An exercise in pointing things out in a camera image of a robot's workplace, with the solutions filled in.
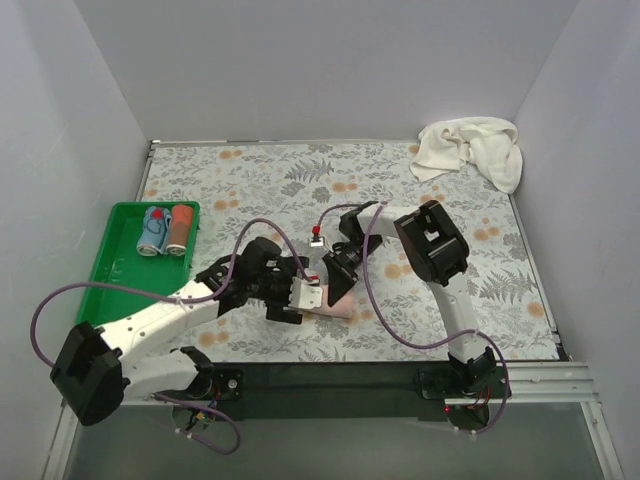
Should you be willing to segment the pink towel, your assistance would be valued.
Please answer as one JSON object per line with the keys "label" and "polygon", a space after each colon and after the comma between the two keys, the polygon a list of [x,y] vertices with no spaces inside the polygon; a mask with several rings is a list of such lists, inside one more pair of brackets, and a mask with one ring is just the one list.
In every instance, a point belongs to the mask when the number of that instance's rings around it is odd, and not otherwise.
{"label": "pink towel", "polygon": [[349,319],[353,315],[356,305],[356,297],[352,292],[347,292],[333,306],[330,306],[328,304],[328,286],[322,285],[321,288],[323,289],[322,305],[312,309],[303,309],[303,313],[339,319]]}

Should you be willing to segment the white towel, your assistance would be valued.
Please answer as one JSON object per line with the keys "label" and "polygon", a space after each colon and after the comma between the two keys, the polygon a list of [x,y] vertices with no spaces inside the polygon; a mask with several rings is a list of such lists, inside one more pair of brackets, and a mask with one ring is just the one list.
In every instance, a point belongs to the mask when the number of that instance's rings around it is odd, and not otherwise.
{"label": "white towel", "polygon": [[410,171],[418,181],[426,182],[472,164],[498,191],[512,194],[523,170],[518,137],[512,122],[496,117],[435,122],[419,133]]}

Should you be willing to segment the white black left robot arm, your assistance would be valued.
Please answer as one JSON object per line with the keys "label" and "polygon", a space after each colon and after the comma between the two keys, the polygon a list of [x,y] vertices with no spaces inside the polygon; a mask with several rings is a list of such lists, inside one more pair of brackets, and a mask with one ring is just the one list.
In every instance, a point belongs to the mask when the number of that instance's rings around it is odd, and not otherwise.
{"label": "white black left robot arm", "polygon": [[309,267],[306,256],[284,256],[265,237],[250,241],[241,254],[227,255],[199,272],[177,292],[122,319],[94,327],[74,326],[50,378],[84,426],[110,416],[131,392],[134,366],[149,352],[200,324],[244,306],[265,303],[274,321],[298,324],[289,300],[295,281]]}

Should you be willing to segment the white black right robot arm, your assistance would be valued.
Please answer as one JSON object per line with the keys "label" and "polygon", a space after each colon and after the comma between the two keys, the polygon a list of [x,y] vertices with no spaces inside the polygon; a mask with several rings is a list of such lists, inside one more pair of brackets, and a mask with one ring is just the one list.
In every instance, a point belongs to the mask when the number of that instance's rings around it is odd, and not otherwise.
{"label": "white black right robot arm", "polygon": [[431,344],[412,343],[379,317],[384,329],[414,350],[447,346],[455,387],[465,394],[490,391],[502,356],[479,330],[467,285],[469,246],[444,207],[435,200],[418,207],[390,207],[377,201],[343,207],[347,212],[340,217],[339,231],[346,240],[323,257],[327,305],[335,306],[363,280],[374,312],[381,315],[369,279],[368,258],[384,239],[399,240],[412,271],[432,292],[447,336]]}

